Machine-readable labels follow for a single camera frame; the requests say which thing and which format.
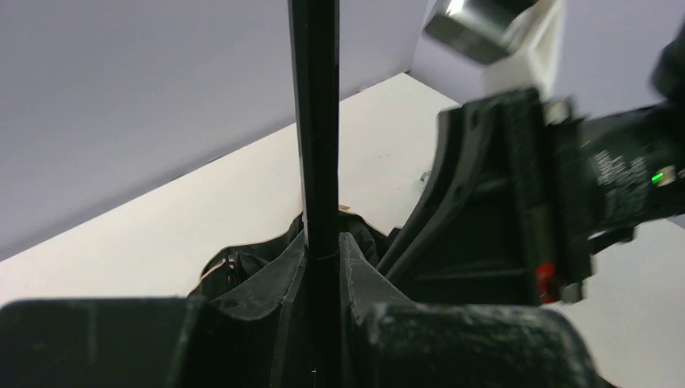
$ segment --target green light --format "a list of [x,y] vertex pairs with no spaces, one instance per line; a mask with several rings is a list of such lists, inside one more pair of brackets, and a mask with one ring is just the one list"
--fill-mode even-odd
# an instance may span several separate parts
[[663,178],[663,172],[660,172],[660,173],[658,173],[652,177],[652,183],[657,183],[658,181],[662,180],[662,178]]

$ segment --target black fabric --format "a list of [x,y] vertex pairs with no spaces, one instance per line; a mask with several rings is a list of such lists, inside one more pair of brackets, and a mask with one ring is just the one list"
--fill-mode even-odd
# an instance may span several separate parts
[[[338,223],[341,232],[348,232],[354,236],[364,257],[374,267],[399,231],[394,229],[389,237],[385,236],[362,217],[343,211],[339,213]],[[236,288],[279,257],[302,230],[300,215],[293,220],[287,232],[272,240],[222,249],[204,266],[200,283],[188,296],[215,299]]]

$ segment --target black pole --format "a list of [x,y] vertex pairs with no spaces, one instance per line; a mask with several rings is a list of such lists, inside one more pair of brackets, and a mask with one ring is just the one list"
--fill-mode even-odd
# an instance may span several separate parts
[[309,315],[326,387],[340,385],[338,0],[289,0]]

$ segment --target gray wall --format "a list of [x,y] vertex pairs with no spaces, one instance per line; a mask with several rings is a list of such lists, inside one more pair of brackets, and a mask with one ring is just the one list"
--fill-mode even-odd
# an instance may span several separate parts
[[[341,3],[341,96],[410,68],[424,0]],[[0,79],[4,259],[292,123],[287,2],[2,2]]]
[[[656,101],[647,78],[683,16],[683,0],[568,0],[555,94],[593,115]],[[424,36],[410,74],[459,102],[482,97],[480,69]]]

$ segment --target table surface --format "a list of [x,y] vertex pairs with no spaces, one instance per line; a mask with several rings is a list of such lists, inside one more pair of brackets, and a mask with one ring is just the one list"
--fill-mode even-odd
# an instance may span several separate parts
[[[340,202],[379,230],[404,224],[456,105],[400,74],[340,106]],[[263,241],[301,211],[296,128],[260,141],[0,262],[0,305],[34,297],[185,296],[222,247]],[[595,258],[587,300],[553,306],[625,388],[685,386],[685,230],[668,221]]]

